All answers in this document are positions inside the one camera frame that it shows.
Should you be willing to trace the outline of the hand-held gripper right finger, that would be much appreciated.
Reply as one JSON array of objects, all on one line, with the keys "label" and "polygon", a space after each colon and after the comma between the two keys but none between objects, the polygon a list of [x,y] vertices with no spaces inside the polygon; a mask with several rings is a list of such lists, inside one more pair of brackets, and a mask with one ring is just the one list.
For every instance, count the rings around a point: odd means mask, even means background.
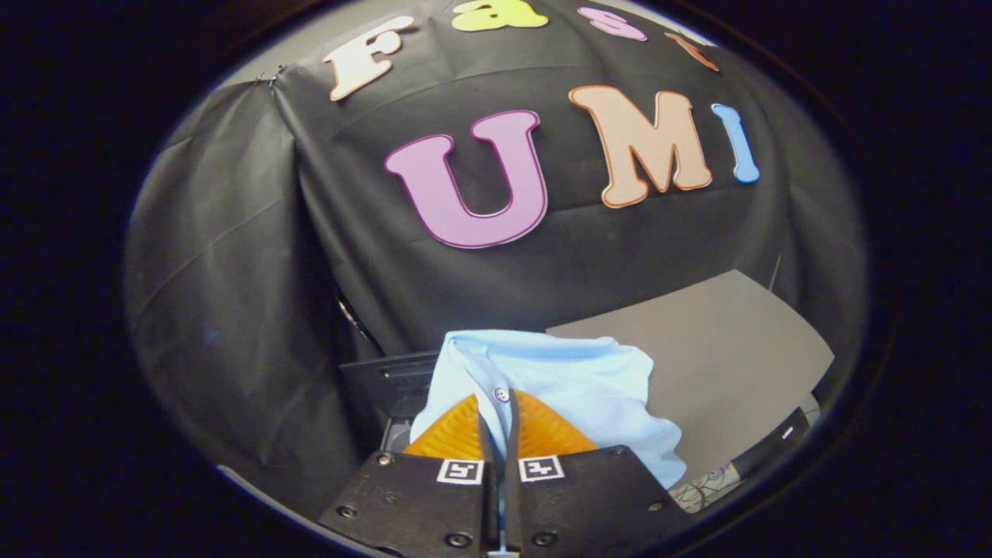
[{"label": "hand-held gripper right finger", "polygon": [[502,526],[518,555],[653,555],[690,516],[630,447],[598,447],[522,390],[508,395]]}]

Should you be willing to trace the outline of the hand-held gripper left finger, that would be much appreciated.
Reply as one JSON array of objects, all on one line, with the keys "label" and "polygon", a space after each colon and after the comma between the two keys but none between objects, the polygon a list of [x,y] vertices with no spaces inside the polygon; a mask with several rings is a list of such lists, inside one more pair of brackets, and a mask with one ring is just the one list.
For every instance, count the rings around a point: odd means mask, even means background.
[{"label": "hand-held gripper left finger", "polygon": [[497,548],[493,467],[471,394],[403,451],[372,453],[319,523],[386,554],[484,555]]}]

